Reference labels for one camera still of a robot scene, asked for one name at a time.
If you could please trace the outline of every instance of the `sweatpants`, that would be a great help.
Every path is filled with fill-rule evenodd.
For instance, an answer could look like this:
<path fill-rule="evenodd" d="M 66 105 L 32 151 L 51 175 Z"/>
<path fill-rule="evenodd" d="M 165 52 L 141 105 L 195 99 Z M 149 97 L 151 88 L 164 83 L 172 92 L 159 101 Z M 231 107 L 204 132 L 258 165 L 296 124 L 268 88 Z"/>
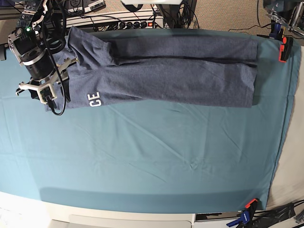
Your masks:
<path fill-rule="evenodd" d="M 257 41 L 227 37 L 150 37 L 100 40 L 72 27 L 58 63 L 70 66 L 67 108 L 162 100 L 251 107 Z M 55 87 L 58 108 L 63 98 Z"/>

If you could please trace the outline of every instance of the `blue clamp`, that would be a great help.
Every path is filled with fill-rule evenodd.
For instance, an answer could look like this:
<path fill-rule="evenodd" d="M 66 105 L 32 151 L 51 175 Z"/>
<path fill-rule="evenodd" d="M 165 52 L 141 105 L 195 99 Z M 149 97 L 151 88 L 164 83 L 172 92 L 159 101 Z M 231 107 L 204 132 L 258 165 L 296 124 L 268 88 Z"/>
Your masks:
<path fill-rule="evenodd" d="M 245 210 L 242 214 L 241 217 L 233 222 L 230 222 L 227 224 L 228 227 L 236 226 L 239 224 L 247 224 L 250 221 L 250 214 L 249 211 Z"/>

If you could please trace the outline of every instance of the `teal cloth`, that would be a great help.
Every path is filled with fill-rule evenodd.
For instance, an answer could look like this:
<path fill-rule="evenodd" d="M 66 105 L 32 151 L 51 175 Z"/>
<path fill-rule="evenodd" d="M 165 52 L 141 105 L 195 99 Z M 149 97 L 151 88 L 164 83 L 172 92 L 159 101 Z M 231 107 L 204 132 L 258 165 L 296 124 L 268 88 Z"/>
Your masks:
<path fill-rule="evenodd" d="M 247 36 L 205 30 L 100 32 L 138 36 Z M 259 41 L 252 108 L 140 101 L 66 110 L 61 117 L 20 97 L 29 74 L 8 50 L 0 62 L 0 191 L 46 202 L 142 213 L 260 209 L 285 140 L 300 66 L 280 42 Z"/>

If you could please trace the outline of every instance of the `teal fabric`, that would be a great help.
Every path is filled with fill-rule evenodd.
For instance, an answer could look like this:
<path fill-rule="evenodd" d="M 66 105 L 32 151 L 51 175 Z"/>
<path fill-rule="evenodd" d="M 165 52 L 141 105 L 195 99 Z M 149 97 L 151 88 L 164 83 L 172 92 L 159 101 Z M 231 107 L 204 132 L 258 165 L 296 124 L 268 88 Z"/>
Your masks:
<path fill-rule="evenodd" d="M 246 36 L 204 30 L 139 29 L 95 34 Z M 0 191 L 90 209 L 145 213 L 260 209 L 284 143 L 300 66 L 279 41 L 259 41 L 252 108 L 140 101 L 45 112 L 15 90 L 29 74 L 7 51 L 0 62 Z"/>

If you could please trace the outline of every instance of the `gray pants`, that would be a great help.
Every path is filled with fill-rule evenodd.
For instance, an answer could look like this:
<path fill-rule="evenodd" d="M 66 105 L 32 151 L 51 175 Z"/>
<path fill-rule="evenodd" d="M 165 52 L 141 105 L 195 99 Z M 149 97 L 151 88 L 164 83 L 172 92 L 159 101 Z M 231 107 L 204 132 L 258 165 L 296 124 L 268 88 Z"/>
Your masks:
<path fill-rule="evenodd" d="M 72 27 L 56 55 L 68 68 L 67 108 L 143 99 L 251 107 L 257 41 L 226 37 L 129 38 L 102 41 Z M 56 87 L 57 107 L 62 105 Z"/>

